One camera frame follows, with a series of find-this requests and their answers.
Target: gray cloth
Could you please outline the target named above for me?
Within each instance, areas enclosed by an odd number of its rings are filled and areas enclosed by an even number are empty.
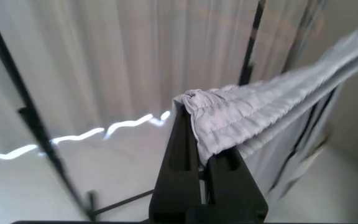
[[[200,160],[237,146],[245,159],[358,72],[358,30],[312,66],[266,82],[189,90],[174,99],[191,114]]]

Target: bright light strip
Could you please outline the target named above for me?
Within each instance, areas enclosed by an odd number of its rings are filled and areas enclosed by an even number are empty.
[[[0,154],[0,159],[3,159],[3,160],[15,159],[15,158],[25,154],[26,152],[29,152],[36,148],[37,148],[37,145],[29,144],[29,145],[20,147],[18,149],[15,149],[8,154]]]
[[[110,125],[110,127],[107,130],[106,135],[104,136],[104,139],[107,139],[110,137],[110,135],[115,132],[116,129],[121,128],[121,127],[136,127],[146,121],[161,127],[164,125],[165,120],[170,116],[170,112],[166,111],[161,115],[160,119],[154,118],[152,114],[148,114],[146,116],[141,117],[140,119],[138,119],[137,121],[123,121],[123,122],[118,122],[118,123],[114,123],[112,125]],[[88,131],[84,134],[81,134],[79,136],[64,136],[64,137],[59,137],[59,138],[54,138],[51,140],[52,143],[54,144],[58,144],[62,141],[67,141],[67,140],[71,140],[71,141],[80,141],[80,140],[84,140],[94,134],[103,132],[104,128],[94,128],[91,131]],[[0,159],[2,160],[11,160],[11,159],[15,159],[23,154],[25,154],[26,152],[29,152],[33,149],[36,149],[38,146],[35,144],[28,144],[26,146],[20,147],[18,149],[15,149],[13,151],[11,151],[10,153],[7,154],[0,154]],[[45,153],[44,152],[40,152],[39,156],[44,156]]]
[[[114,123],[112,124],[108,129],[107,129],[107,133],[104,136],[104,139],[108,139],[110,137],[110,135],[115,132],[115,130],[117,128],[121,128],[121,127],[135,127],[138,126],[150,119],[153,118],[152,114],[148,114],[146,116],[143,116],[142,118],[138,119],[137,121],[123,121],[123,122],[118,122],[118,123]]]
[[[79,135],[79,136],[64,136],[64,137],[60,137],[60,138],[54,138],[54,139],[52,139],[52,142],[54,144],[58,144],[61,141],[67,141],[67,140],[80,141],[80,140],[84,140],[88,137],[91,137],[94,134],[97,134],[97,133],[100,133],[103,131],[104,131],[104,128],[94,128],[91,131],[85,132],[84,134]]]

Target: floor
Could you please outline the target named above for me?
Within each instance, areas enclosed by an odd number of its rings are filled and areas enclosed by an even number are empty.
[[[170,135],[165,123],[145,122],[117,129],[109,139],[95,134],[57,145],[80,195],[94,190],[105,207],[154,187]],[[141,221],[150,196],[108,211],[102,220]],[[46,158],[29,151],[0,160],[0,223],[18,220],[85,220]],[[267,222],[358,222],[358,167],[326,148],[314,164],[271,208]]]

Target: black pole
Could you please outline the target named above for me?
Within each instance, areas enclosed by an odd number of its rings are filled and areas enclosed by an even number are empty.
[[[265,1],[259,1],[258,7],[256,9],[255,17],[254,17],[254,23],[252,24],[252,30],[251,30],[249,40],[248,40],[246,55],[244,56],[244,63],[242,65],[239,85],[248,84],[249,80],[251,78],[253,65],[249,64],[249,60],[251,58],[251,53],[254,49],[255,40],[256,40],[259,25],[260,25],[260,20],[262,19],[262,14],[264,13],[264,7],[265,7]]]
[[[33,101],[30,97],[30,94],[25,87],[23,79],[20,76],[20,73],[13,61],[9,50],[6,47],[5,41],[0,33],[0,59],[2,64],[5,66],[9,77],[11,78],[13,84],[15,85],[17,91],[19,92],[23,102],[25,104],[25,108],[19,110],[23,120],[25,121],[26,125],[32,131],[34,138],[38,141],[41,149],[46,153],[49,161],[52,163],[53,167],[55,168],[56,172],[60,176],[61,180],[64,182],[66,187],[68,188],[71,196],[74,198],[75,202],[80,207],[81,211],[86,214],[85,207],[81,202],[76,190],[70,183],[67,174],[64,171],[62,166],[62,162],[59,159],[57,153],[55,152],[54,148],[50,144],[50,138],[47,131],[44,128],[44,124],[35,109]]]

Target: gray wall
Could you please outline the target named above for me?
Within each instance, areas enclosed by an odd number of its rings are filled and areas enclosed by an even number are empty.
[[[308,41],[294,67],[315,62],[342,36],[358,28],[358,1],[327,0],[324,27]],[[331,144],[358,163],[358,75],[344,84],[329,120],[333,127]]]

